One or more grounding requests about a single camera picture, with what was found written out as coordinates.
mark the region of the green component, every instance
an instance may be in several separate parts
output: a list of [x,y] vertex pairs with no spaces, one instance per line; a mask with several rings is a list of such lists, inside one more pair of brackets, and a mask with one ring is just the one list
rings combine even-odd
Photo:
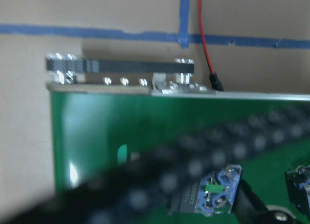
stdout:
[[125,164],[127,162],[127,145],[122,145],[117,151],[117,164]]
[[205,186],[204,191],[211,194],[220,194],[224,191],[225,186],[220,184],[208,184]]
[[[182,133],[228,120],[240,120],[298,102],[289,100],[155,97],[85,93],[51,93],[56,190],[61,192],[97,172],[116,166],[118,149],[147,151]],[[284,206],[302,222],[289,202],[284,172],[310,153],[310,141],[243,163],[243,178],[265,204]],[[234,215],[174,213],[162,207],[139,224],[237,224]]]

